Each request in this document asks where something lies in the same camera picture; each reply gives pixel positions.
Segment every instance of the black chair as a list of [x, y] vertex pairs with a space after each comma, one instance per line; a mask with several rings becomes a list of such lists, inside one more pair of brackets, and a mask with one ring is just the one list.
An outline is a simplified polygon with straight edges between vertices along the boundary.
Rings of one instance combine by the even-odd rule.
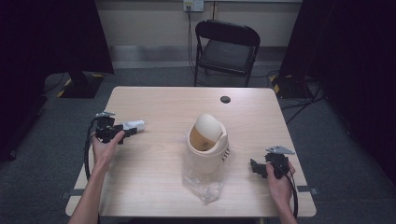
[[[195, 27], [197, 52], [194, 86], [197, 84], [198, 68], [219, 71], [236, 76], [246, 76], [248, 86], [250, 73], [256, 61], [260, 36], [246, 25], [224, 21], [200, 21]], [[207, 39], [205, 47], [201, 40]]]

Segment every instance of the white wall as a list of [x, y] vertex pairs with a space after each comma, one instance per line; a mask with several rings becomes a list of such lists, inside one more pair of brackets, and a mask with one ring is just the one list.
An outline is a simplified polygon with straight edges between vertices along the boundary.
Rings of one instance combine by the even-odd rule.
[[[192, 44], [196, 43], [196, 23], [212, 19], [214, 14], [215, 19], [252, 27], [261, 36], [262, 46], [286, 47], [301, 3], [273, 1], [220, 1], [215, 5], [205, 1], [204, 12], [191, 13]], [[189, 17], [182, 11], [181, 0], [96, 0], [96, 5], [109, 46], [188, 45]]]

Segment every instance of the chair backrest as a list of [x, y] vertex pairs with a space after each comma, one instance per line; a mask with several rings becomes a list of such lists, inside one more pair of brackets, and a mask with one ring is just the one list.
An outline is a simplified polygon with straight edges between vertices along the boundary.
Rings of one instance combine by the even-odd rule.
[[195, 26], [195, 34], [199, 37], [245, 46], [260, 46], [260, 36], [252, 28], [225, 21], [200, 21]]

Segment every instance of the wooden table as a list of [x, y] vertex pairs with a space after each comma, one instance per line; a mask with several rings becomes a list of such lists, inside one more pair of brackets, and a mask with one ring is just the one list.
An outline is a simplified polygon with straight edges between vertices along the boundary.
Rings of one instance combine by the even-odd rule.
[[[224, 104], [221, 96], [229, 96]], [[106, 111], [116, 123], [143, 120], [143, 133], [124, 139], [106, 174], [100, 214], [111, 217], [276, 217], [267, 179], [253, 174], [249, 160], [263, 159], [265, 149], [283, 146], [295, 151], [276, 96], [271, 89], [117, 87]], [[235, 152], [220, 198], [205, 205], [182, 184], [186, 134], [203, 113], [227, 129]], [[306, 186], [296, 155], [296, 186]], [[82, 167], [75, 189], [86, 186]], [[66, 207], [71, 216], [79, 196]], [[299, 217], [312, 217], [316, 207], [309, 192], [299, 192]]]

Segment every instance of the gray carpet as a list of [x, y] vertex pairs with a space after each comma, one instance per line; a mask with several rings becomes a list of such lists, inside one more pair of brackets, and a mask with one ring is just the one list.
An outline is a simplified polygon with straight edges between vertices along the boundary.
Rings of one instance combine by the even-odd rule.
[[[279, 66], [255, 66], [249, 87], [268, 87], [265, 75]], [[75, 185], [83, 163], [85, 133], [91, 118], [106, 107], [117, 86], [192, 86], [189, 67], [118, 69], [105, 77], [94, 99], [57, 98], [66, 75], [47, 78], [41, 117], [24, 136], [15, 161], [0, 163], [0, 223], [66, 223], [67, 200], [63, 191]], [[206, 77], [207, 86], [242, 87], [241, 77]], [[314, 90], [318, 84], [311, 83]], [[279, 99], [281, 107], [300, 101]], [[284, 109], [289, 120], [300, 107]], [[309, 105], [288, 128], [299, 152], [304, 174], [311, 188], [317, 214], [299, 218], [300, 223], [395, 223], [396, 189], [377, 163], [347, 134], [326, 100]], [[130, 219], [102, 217], [102, 223], [125, 223]], [[161, 220], [133, 218], [131, 223], [254, 223], [254, 219]], [[276, 218], [269, 223], [278, 223]]]

